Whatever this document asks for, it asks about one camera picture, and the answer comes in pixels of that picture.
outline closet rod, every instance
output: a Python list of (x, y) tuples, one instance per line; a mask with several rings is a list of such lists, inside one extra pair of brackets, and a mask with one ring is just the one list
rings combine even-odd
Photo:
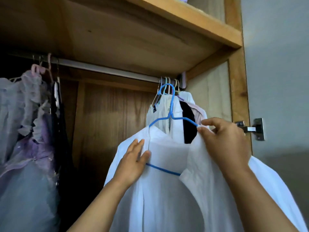
[[(9, 50), (9, 51), (6, 51), (6, 53), (11, 56), (47, 62), (47, 55), (30, 53), (30, 52), (19, 51), (19, 50)], [(109, 67), (102, 67), (102, 66), (98, 66), (94, 64), (83, 63), (83, 62), (78, 62), (78, 61), (64, 59), (64, 58), (51, 57), (50, 62), (54, 64), (62, 65), (62, 66), (74, 67), (78, 69), (106, 73), (110, 75), (122, 76), (126, 78), (142, 80), (142, 81), (149, 81), (149, 82), (155, 82), (155, 83), (159, 83), (160, 81), (160, 78), (154, 77), (154, 76), (148, 76), (148, 75), (143, 75), (139, 73), (109, 68)]]

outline pink garment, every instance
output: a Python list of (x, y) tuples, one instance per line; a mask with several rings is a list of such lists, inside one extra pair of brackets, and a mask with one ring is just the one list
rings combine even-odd
[(191, 107), (192, 112), (194, 114), (195, 123), (198, 125), (201, 125), (201, 121), (207, 119), (206, 112), (200, 108), (198, 105), (195, 105), (193, 103), (186, 102), (189, 107)]

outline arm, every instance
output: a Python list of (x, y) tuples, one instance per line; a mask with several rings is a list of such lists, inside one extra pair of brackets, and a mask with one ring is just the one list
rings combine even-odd
[(133, 141), (121, 159), (112, 180), (105, 185), (99, 195), (67, 232), (109, 231), (120, 200), (127, 189), (141, 176), (150, 157), (150, 152), (145, 151), (137, 161), (143, 145), (144, 140), (140, 142)]
[(202, 124), (215, 126), (213, 132), (204, 127), (198, 131), (230, 187), (244, 230), (297, 232), (250, 170), (250, 149), (243, 130), (219, 118), (203, 120)]

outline wooden shelf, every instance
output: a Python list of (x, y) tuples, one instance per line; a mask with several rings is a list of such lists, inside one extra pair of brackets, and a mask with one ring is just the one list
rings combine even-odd
[(0, 0), (0, 44), (175, 77), (242, 36), (180, 0)]

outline wardrobe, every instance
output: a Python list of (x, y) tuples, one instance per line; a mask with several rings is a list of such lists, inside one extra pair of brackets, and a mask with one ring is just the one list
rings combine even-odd
[(145, 127), (160, 78), (178, 78), (208, 117), (249, 125), (240, 0), (0, 0), (0, 46), (8, 78), (52, 53), (88, 203)]

